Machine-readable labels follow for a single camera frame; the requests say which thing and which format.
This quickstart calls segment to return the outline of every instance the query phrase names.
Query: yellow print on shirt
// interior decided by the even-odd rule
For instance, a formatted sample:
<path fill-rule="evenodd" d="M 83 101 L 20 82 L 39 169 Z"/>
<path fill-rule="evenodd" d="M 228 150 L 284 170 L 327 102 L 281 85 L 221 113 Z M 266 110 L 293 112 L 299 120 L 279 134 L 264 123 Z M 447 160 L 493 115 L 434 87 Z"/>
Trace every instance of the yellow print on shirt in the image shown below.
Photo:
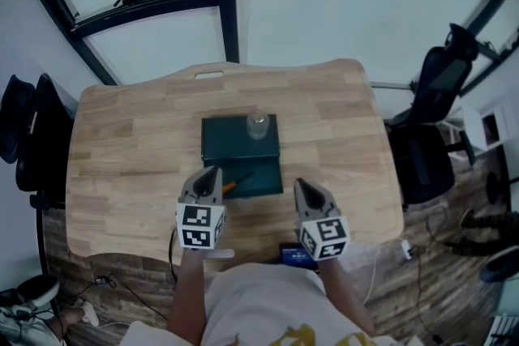
<path fill-rule="evenodd" d="M 286 329 L 286 333 L 270 346 L 315 346 L 315 332 L 307 324 L 302 324 L 299 329 L 292 327 Z M 375 346 L 363 333 L 352 333 L 339 340 L 336 346 Z"/>

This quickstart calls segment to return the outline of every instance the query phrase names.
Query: black cable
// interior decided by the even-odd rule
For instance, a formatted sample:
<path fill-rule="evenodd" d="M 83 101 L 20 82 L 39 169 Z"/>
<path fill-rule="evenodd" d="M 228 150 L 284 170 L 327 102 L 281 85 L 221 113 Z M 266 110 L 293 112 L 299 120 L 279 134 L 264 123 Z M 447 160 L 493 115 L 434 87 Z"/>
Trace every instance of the black cable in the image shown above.
<path fill-rule="evenodd" d="M 168 250 L 168 260 L 169 260 L 169 271 L 171 272 L 171 275 L 173 276 L 173 280 L 175 282 L 175 285 L 177 284 L 178 282 L 178 277 L 177 275 L 175 274 L 175 271 L 173 269 L 173 263 L 172 263 L 172 258 L 173 258 L 173 246 L 174 246 L 174 240 L 175 240 L 175 235 L 177 233 L 177 229 L 176 228 L 173 228 L 173 231 L 171 231 L 171 238 L 169 239 L 169 250 Z"/>
<path fill-rule="evenodd" d="M 4 315 L 5 315 L 6 317 L 10 317 L 10 318 L 12 318 L 13 320 L 15 320 L 16 324 L 17 324 L 18 327 L 19 327 L 18 339 L 15 340 L 15 343 L 18 343 L 18 342 L 20 342 L 20 341 L 22 340 L 22 325 L 21 325 L 21 323 L 19 322 L 19 319 L 16 318 L 16 315 L 15 315 L 12 311 L 10 311 L 10 310 L 8 310 L 8 311 L 9 311 L 9 313 L 11 313 L 11 316 L 8 315 L 8 314 L 5 314 L 5 313 L 4 313 Z"/>
<path fill-rule="evenodd" d="M 416 302 L 416 308 L 418 310 L 418 320 L 420 321 L 422 326 L 425 328 L 425 330 L 427 330 L 429 332 L 429 334 L 432 336 L 432 338 L 434 339 L 437 335 L 435 335 L 432 332 L 432 330 L 429 329 L 429 327 L 427 326 L 427 324 L 425 324 L 425 322 L 423 321 L 423 318 L 422 318 L 421 301 L 422 301 L 423 288 L 422 288 L 422 257 L 421 257 L 421 252 L 420 252 L 421 248 L 422 247 L 417 246 L 417 249 L 416 249 L 416 254 L 418 256 L 418 300 Z"/>
<path fill-rule="evenodd" d="M 438 225 L 438 227 L 436 228 L 436 231 L 432 231 L 431 230 L 431 223 L 429 222 L 430 219 L 431 219 L 431 216 L 434 214 L 434 212 L 439 208 L 441 207 L 443 210 L 444 210 L 444 218 L 441 220 L 440 224 Z M 427 218 L 425 219 L 425 229 L 427 230 L 427 232 L 429 233 L 429 242 L 427 243 L 427 248 L 429 248 L 433 242 L 435 242 L 436 244 L 440 244 L 442 246 L 447 246 L 445 244 L 445 242 L 443 241 L 438 241 L 436 239 L 436 235 L 438 234 L 438 232 L 442 229 L 442 227 L 445 225 L 445 223 L 447 222 L 448 220 L 448 209 L 447 207 L 443 206 L 443 205 L 439 205 L 438 207 L 435 208 L 435 211 L 431 212 Z"/>
<path fill-rule="evenodd" d="M 144 300 L 142 298 L 140 298 L 130 287 L 128 287 L 126 284 L 124 284 L 113 272 L 110 273 L 110 275 L 108 276 L 108 279 L 110 280 L 110 277 L 115 277 L 117 279 L 117 281 L 120 283 L 121 286 L 123 286 L 126 290 L 128 290 L 130 293 L 132 293 L 135 298 L 137 300 L 139 300 L 143 305 L 145 305 L 146 307 L 148 307 L 151 311 L 154 311 L 155 313 L 157 313 L 159 316 L 161 316 L 165 321 L 168 320 L 168 318 L 166 316 L 164 316 L 160 311 L 157 311 L 155 309 L 153 309 L 153 307 L 151 307 L 149 304 L 147 304 L 146 302 L 144 302 Z"/>
<path fill-rule="evenodd" d="M 69 300 L 72 300 L 72 299 L 76 299 L 77 297 L 79 297 L 81 294 L 83 294 L 85 291 L 87 291 L 89 288 L 91 288 L 93 285 L 97 285 L 96 283 L 91 283 L 89 285 L 87 285 L 83 291 L 81 293 L 77 293 L 77 294 L 74 294 L 73 296 L 69 296 L 69 297 L 65 297 L 63 300 L 61 300 L 59 302 L 59 304 L 62 304 L 62 303 L 65 303 L 65 302 L 68 302 Z"/>
<path fill-rule="evenodd" d="M 438 207 L 436 207 L 435 210 L 437 210 L 439 207 L 441 207 L 443 209 L 443 213 L 444 213 L 444 218 L 440 221 L 440 224 L 436 227 L 436 230 L 433 231 L 432 228 L 431 228 L 431 217 L 432 215 L 434 214 L 435 211 L 431 212 L 426 220 L 425 220 L 425 228 L 427 230 L 427 232 L 429 233 L 429 242 L 427 243 L 427 245 L 425 247 L 422 247 L 422 246 L 415 246 L 414 249 L 411 250 L 412 253 L 416 252 L 416 255 L 418 256 L 418 280 L 417 280 L 417 283 L 418 283 L 418 299 L 417 299 L 417 302 L 416 302 L 416 308 L 417 308 L 417 311 L 418 311 L 418 320 L 420 321 L 420 323 L 422 324 L 422 326 L 425 328 L 425 330 L 431 335 L 432 339 L 434 340 L 434 342 L 436 344 L 443 344 L 444 343 L 444 340 L 439 337 L 437 334 L 433 333 L 432 330 L 427 326 L 427 324 L 425 324 L 425 322 L 423 321 L 423 317 L 422 317 L 422 293 L 423 293 L 423 287 L 422 287 L 422 254 L 427 252 L 427 250 L 431 247 L 431 245 L 435 242 L 436 244 L 440 244 L 440 245 L 443 245 L 443 246 L 446 246 L 446 244 L 442 241 L 438 241 L 436 239 L 436 236 L 438 235 L 438 233 L 440 232 L 440 230 L 443 228 L 443 226 L 445 225 L 445 223 L 447 222 L 448 220 L 448 209 L 443 206 L 443 205 L 440 205 Z"/>
<path fill-rule="evenodd" d="M 15 314 L 13 314 L 11 312 L 11 315 L 6 314 L 6 316 L 10 317 L 13 320 L 15 320 L 16 322 L 18 322 L 20 320 L 29 320 L 30 318 L 33 318 L 33 317 L 37 316 L 38 314 L 49 313 L 51 310 L 52 310 L 52 308 L 46 309 L 46 310 L 42 310 L 42 311 L 37 311 L 37 312 L 34 312 L 34 313 L 22 314 L 20 316 L 17 316 L 17 315 L 15 315 Z"/>

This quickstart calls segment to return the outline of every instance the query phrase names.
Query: person's arm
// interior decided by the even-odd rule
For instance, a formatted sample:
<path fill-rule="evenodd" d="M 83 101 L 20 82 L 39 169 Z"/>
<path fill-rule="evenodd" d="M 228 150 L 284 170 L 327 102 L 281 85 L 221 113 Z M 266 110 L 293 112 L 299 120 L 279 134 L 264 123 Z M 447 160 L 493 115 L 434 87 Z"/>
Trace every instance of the person's arm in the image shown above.
<path fill-rule="evenodd" d="M 204 251 L 184 250 L 166 329 L 196 346 L 205 325 Z"/>
<path fill-rule="evenodd" d="M 375 325 L 348 281 L 348 276 L 341 263 L 334 258 L 319 261 L 318 264 L 326 296 L 335 308 L 367 335 L 376 336 Z"/>

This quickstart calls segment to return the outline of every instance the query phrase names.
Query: white t-shirt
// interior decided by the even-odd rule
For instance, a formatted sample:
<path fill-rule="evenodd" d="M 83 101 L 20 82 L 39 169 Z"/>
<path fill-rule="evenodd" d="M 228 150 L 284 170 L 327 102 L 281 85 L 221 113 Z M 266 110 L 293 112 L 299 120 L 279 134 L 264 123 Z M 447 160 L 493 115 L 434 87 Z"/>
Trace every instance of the white t-shirt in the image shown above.
<path fill-rule="evenodd" d="M 315 273 L 283 265 L 246 264 L 221 273 L 205 306 L 202 345 L 398 344 L 387 336 L 370 339 L 337 311 Z M 189 345 L 169 331 L 132 323 L 121 346 L 144 344 Z"/>

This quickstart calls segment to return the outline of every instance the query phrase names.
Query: chair backrest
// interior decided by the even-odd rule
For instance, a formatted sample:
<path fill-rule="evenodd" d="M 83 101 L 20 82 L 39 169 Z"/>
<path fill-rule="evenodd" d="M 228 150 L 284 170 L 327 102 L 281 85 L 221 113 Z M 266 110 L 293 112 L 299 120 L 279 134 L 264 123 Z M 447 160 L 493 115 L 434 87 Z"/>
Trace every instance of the chair backrest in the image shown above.
<path fill-rule="evenodd" d="M 446 46 L 432 48 L 425 57 L 411 108 L 398 114 L 390 126 L 433 123 L 447 117 L 478 56 L 474 36 L 454 23 L 450 27 Z"/>
<path fill-rule="evenodd" d="M 18 146 L 25 134 L 34 86 L 11 76 L 0 102 L 0 157 L 7 163 L 18 159 Z"/>
<path fill-rule="evenodd" d="M 30 111 L 27 132 L 19 143 L 16 185 L 26 192 L 43 190 L 64 202 L 74 122 L 47 74 L 40 77 L 32 94 Z"/>

